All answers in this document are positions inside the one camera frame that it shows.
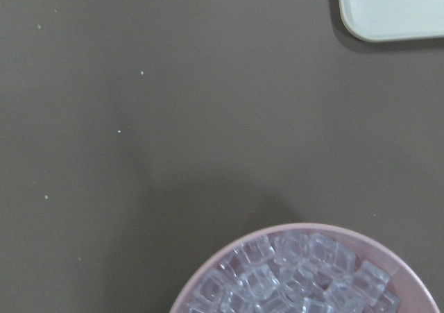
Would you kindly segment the pink bowl of ice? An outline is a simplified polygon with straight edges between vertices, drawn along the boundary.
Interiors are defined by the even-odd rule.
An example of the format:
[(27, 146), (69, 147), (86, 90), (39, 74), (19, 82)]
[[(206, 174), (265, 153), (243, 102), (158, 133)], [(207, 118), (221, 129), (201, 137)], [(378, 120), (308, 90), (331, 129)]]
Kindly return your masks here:
[(215, 253), (172, 312), (437, 312), (412, 269), (375, 240), (344, 228), (289, 223)]

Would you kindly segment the cream rabbit tray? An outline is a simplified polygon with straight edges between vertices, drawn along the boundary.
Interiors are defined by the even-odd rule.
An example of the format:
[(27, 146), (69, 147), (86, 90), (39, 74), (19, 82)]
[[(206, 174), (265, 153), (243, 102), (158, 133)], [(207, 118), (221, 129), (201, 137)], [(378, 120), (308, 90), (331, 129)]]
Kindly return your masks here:
[(443, 0), (339, 0), (345, 28), (366, 42), (443, 37)]

